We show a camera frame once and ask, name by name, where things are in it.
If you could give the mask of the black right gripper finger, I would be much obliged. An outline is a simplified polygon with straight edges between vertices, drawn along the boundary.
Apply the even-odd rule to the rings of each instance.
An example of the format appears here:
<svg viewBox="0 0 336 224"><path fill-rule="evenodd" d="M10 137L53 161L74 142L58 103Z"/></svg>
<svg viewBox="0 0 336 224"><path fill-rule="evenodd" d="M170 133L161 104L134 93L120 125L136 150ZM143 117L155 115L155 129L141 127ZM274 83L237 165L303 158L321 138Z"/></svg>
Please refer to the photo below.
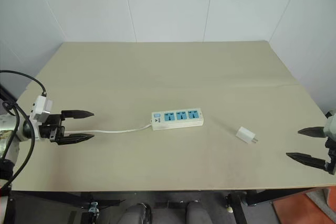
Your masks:
<svg viewBox="0 0 336 224"><path fill-rule="evenodd" d="M307 128L299 130L298 134L302 134L302 135L306 135L310 137L318 137L318 138L326 137L323 126L307 127Z"/></svg>
<svg viewBox="0 0 336 224"><path fill-rule="evenodd" d="M303 153L286 153L286 155L293 160L304 164L306 166L318 168L318 169L326 169L326 161L323 159L312 157L308 154Z"/></svg>

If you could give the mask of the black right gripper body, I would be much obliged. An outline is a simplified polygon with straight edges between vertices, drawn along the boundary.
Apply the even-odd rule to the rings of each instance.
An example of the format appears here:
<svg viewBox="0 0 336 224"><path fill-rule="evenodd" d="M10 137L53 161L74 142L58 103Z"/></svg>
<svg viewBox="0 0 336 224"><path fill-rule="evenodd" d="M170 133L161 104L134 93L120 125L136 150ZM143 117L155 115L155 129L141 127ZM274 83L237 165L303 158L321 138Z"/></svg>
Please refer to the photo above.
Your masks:
<svg viewBox="0 0 336 224"><path fill-rule="evenodd" d="M336 147L335 141L332 138L328 138L325 147L329 149L328 155L330 157L330 162L325 162L324 170L331 175L335 174L335 162L336 162Z"/></svg>

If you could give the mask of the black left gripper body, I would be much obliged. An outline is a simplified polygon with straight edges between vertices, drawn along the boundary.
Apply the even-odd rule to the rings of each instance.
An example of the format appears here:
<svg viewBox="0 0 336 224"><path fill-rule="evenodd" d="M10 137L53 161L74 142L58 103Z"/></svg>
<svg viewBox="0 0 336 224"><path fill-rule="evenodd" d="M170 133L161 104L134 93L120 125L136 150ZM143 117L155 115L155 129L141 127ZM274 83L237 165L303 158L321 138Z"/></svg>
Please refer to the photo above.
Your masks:
<svg viewBox="0 0 336 224"><path fill-rule="evenodd" d="M46 121L39 126L40 137L47 138L54 143L63 143L65 127L62 126L62 122L64 120L63 113L49 115Z"/></svg>

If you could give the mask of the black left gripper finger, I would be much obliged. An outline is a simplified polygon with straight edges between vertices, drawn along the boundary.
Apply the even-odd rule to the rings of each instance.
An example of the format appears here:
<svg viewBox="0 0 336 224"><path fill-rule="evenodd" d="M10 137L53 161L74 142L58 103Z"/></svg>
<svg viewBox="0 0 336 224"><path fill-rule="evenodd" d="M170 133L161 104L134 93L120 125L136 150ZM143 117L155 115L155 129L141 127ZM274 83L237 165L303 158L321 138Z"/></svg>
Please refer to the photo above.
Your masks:
<svg viewBox="0 0 336 224"><path fill-rule="evenodd" d="M63 110L61 116L65 118L84 119L94 116L94 113L84 110Z"/></svg>
<svg viewBox="0 0 336 224"><path fill-rule="evenodd" d="M94 135L86 134L86 133L70 134L68 136L59 137L56 140L56 143L58 145L77 144L77 143L80 143L80 142L87 141L87 140L89 140L93 137L94 137Z"/></svg>

